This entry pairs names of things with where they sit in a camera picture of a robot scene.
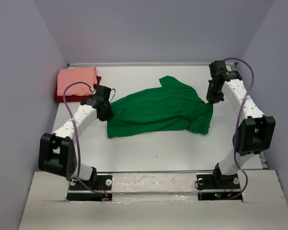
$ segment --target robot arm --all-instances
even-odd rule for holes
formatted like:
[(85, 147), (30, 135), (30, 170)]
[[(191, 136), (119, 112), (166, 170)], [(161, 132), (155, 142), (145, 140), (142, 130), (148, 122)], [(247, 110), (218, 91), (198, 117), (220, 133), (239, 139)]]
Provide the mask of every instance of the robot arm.
[[(78, 136), (97, 118), (110, 120), (114, 114), (109, 103), (111, 89), (98, 86), (96, 93), (81, 102), (73, 115)], [(52, 134), (45, 133), (40, 140), (38, 167), (40, 170), (66, 178), (76, 178), (78, 161), (74, 148), (75, 131), (69, 119)], [(94, 184), (96, 168), (81, 163), (79, 179)]]
[[(236, 66), (232, 66), (232, 71), (228, 71), (225, 61), (215, 61), (209, 68), (212, 80), (209, 81), (208, 102), (215, 104), (223, 101), (225, 95), (238, 114), (247, 91)], [(251, 157), (270, 147), (275, 123), (272, 116), (266, 116), (252, 98), (247, 96), (238, 133), (237, 162), (240, 167)], [(225, 159), (216, 165), (214, 177), (216, 181), (231, 180), (237, 172), (232, 149)]]

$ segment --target black bracket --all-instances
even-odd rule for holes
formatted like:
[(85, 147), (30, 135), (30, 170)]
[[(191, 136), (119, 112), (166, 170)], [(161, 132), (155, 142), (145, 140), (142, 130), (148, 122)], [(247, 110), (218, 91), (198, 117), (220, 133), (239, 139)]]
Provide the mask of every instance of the black bracket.
[(259, 154), (267, 150), (271, 145), (275, 124), (272, 116), (244, 119), (239, 126), (237, 152), (245, 156), (251, 152)]
[[(88, 184), (86, 181), (84, 181), (86, 186), (88, 186), (94, 191), (102, 193), (102, 195), (91, 193), (91, 192), (87, 193), (87, 189), (83, 187), (82, 184), (80, 184), (79, 182), (75, 182), (75, 185), (69, 185), (69, 191), (67, 193), (66, 199), (69, 201), (103, 201), (103, 198), (105, 198), (106, 200), (108, 198), (109, 200), (111, 200), (112, 199), (112, 192), (111, 192), (112, 184), (107, 185), (106, 183), (107, 180), (112, 181), (111, 174), (102, 174), (102, 175), (98, 174), (96, 177), (95, 184)], [(100, 183), (103, 185), (105, 191), (107, 191), (108, 197), (104, 196)]]
[(234, 180), (238, 178), (237, 174), (234, 175), (222, 175), (219, 165), (217, 164), (212, 174), (197, 174), (195, 187), (198, 190), (206, 190), (206, 189), (229, 189), (232, 187), (233, 189), (240, 189), (239, 184), (235, 184)]
[[(53, 150), (60, 148), (60, 153)], [(45, 133), (40, 139), (38, 168), (58, 176), (70, 178), (76, 170), (77, 158), (73, 140)]]
[(95, 94), (88, 98), (85, 98), (83, 101), (80, 102), (80, 104), (87, 104), (96, 109), (97, 118), (100, 121), (109, 121), (115, 115), (109, 102), (110, 93), (110, 88), (98, 85)]
[(206, 99), (209, 103), (215, 104), (224, 101), (222, 92), (224, 82), (233, 79), (242, 80), (242, 76), (236, 70), (228, 71), (225, 61), (214, 61), (209, 64), (209, 69), (212, 80), (209, 80)]

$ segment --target white wall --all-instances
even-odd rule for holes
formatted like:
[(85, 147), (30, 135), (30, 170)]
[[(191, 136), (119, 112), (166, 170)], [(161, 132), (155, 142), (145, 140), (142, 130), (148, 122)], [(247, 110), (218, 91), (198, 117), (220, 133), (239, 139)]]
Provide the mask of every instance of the white wall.
[(34, 0), (67, 63), (242, 56), (273, 0)]
[(32, 0), (0, 0), (0, 230), (18, 229), (62, 58)]
[[(275, 0), (243, 59), (255, 72), (252, 97), (266, 115), (276, 119), (265, 156), (268, 165), (279, 173), (288, 203), (288, 0)], [(242, 74), (250, 82), (245, 68)]]

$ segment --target green cloth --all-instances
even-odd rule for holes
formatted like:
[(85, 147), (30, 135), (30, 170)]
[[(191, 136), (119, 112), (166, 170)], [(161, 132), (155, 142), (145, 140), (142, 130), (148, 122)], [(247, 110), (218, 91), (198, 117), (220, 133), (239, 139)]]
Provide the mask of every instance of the green cloth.
[(108, 138), (145, 132), (183, 130), (207, 134), (213, 105), (203, 102), (195, 89), (171, 76), (159, 79), (160, 88), (130, 94), (113, 103)]

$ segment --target purple cable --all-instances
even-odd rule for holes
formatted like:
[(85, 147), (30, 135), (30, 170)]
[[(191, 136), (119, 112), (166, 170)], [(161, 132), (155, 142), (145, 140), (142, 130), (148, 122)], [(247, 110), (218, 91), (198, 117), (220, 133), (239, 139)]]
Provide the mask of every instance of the purple cable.
[(70, 107), (68, 106), (68, 104), (66, 102), (66, 92), (67, 92), (67, 90), (70, 87), (72, 87), (73, 85), (76, 85), (76, 84), (84, 84), (84, 85), (88, 86), (91, 89), (91, 86), (89, 84), (87, 84), (87, 83), (85, 83), (83, 81), (78, 81), (78, 82), (75, 82), (75, 83), (70, 84), (69, 86), (67, 86), (66, 89), (63, 92), (63, 101), (64, 101), (64, 104), (65, 104), (65, 106), (67, 108), (67, 111), (68, 111), (68, 113), (69, 113), (69, 115), (70, 115), (70, 117), (72, 119), (73, 128), (75, 130), (75, 139), (76, 139), (76, 144), (77, 144), (77, 150), (78, 150), (78, 172), (77, 172), (76, 180), (79, 181), (79, 183), (81, 183), (83, 185), (83, 187), (86, 188), (87, 190), (89, 190), (89, 191), (91, 191), (93, 193), (99, 194), (99, 195), (103, 195), (103, 193), (96, 192), (93, 189), (89, 188), (88, 186), (86, 186), (86, 184), (81, 179), (79, 179), (80, 167), (81, 167), (81, 154), (80, 154), (79, 135), (78, 135), (76, 122), (73, 120), (72, 111), (71, 111)]
[(240, 107), (240, 110), (239, 110), (239, 113), (238, 113), (237, 123), (236, 123), (236, 131), (235, 131), (235, 138), (234, 138), (234, 161), (235, 161), (235, 164), (236, 164), (237, 168), (239, 170), (241, 170), (241, 172), (243, 172), (243, 174), (245, 175), (245, 185), (244, 185), (243, 189), (237, 195), (228, 198), (228, 200), (230, 200), (230, 199), (234, 199), (234, 198), (240, 196), (244, 192), (244, 190), (246, 189), (246, 187), (248, 186), (248, 183), (249, 183), (249, 178), (248, 178), (246, 172), (239, 166), (239, 164), (237, 162), (237, 144), (238, 144), (239, 123), (240, 123), (243, 107), (244, 107), (245, 101), (247, 99), (247, 96), (250, 94), (250, 92), (251, 92), (251, 90), (253, 88), (254, 81), (255, 81), (255, 75), (254, 75), (253, 69), (251, 68), (251, 66), (246, 61), (244, 61), (244, 60), (242, 60), (240, 58), (236, 58), (236, 57), (233, 57), (233, 58), (230, 57), (230, 58), (224, 59), (224, 61), (227, 61), (227, 60), (238, 60), (240, 62), (243, 62), (250, 69), (251, 74), (252, 74), (252, 81), (251, 81), (250, 87), (246, 91), (245, 97), (244, 97), (244, 99), (243, 99), (243, 101), (241, 103), (241, 107)]

